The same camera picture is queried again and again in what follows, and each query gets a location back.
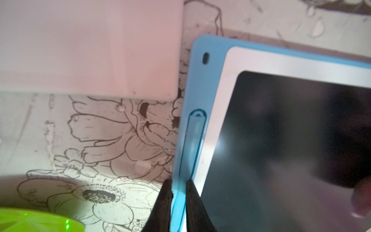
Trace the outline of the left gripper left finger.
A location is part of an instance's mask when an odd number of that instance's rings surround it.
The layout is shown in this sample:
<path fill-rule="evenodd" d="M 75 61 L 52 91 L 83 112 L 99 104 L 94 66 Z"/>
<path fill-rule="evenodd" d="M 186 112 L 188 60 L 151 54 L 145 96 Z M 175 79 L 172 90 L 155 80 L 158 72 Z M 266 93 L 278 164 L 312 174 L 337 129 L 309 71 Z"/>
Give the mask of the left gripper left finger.
<path fill-rule="evenodd" d="M 173 200 L 172 180 L 166 179 L 142 232 L 169 232 Z"/>

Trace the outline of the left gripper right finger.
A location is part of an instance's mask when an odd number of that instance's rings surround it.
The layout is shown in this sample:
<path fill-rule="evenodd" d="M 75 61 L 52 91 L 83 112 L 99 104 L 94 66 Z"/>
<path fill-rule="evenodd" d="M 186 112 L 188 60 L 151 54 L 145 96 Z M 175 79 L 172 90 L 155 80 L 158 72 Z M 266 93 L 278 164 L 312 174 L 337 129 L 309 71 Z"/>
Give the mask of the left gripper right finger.
<path fill-rule="evenodd" d="M 191 179 L 186 184 L 185 204 L 188 232 L 217 232 Z"/>

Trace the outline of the blue-edged drawing tablet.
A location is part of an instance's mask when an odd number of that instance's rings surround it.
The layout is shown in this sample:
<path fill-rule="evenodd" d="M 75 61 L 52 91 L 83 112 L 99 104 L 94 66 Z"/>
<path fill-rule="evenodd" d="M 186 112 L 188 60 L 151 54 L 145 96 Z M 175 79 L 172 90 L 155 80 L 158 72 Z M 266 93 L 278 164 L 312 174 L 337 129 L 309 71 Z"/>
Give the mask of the blue-edged drawing tablet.
<path fill-rule="evenodd" d="M 371 65 L 218 36 L 190 50 L 171 231 L 186 231 L 179 171 L 192 111 L 206 113 L 191 179 L 219 232 L 368 232 L 352 216 L 371 175 Z"/>

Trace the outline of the white drawing tablet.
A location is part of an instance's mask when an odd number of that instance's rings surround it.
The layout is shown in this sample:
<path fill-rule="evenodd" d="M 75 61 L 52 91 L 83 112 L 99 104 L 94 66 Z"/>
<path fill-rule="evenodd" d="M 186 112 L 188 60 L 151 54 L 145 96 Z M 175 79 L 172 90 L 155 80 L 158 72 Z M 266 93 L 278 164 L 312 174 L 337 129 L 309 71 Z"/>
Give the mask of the white drawing tablet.
<path fill-rule="evenodd" d="M 183 1 L 1 1 L 1 90 L 172 101 Z"/>

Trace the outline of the pink cloth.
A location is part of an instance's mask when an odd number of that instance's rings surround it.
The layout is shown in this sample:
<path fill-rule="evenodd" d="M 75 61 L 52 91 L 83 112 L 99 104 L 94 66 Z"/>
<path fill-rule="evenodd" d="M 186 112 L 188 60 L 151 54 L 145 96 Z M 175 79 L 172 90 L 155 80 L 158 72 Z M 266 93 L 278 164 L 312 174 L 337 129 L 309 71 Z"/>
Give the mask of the pink cloth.
<path fill-rule="evenodd" d="M 351 203 L 352 216 L 356 218 L 364 218 L 371 211 L 371 177 L 366 177 L 356 184 Z"/>

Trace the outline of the blue stylus in tablet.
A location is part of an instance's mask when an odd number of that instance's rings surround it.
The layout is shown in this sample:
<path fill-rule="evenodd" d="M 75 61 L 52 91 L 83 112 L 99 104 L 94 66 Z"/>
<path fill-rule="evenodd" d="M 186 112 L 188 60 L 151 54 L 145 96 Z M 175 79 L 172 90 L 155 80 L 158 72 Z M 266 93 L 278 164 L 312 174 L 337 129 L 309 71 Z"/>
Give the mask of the blue stylus in tablet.
<path fill-rule="evenodd" d="M 188 117 L 184 139 L 182 159 L 179 171 L 179 185 L 181 188 L 191 179 L 203 136 L 206 113 L 197 109 Z"/>

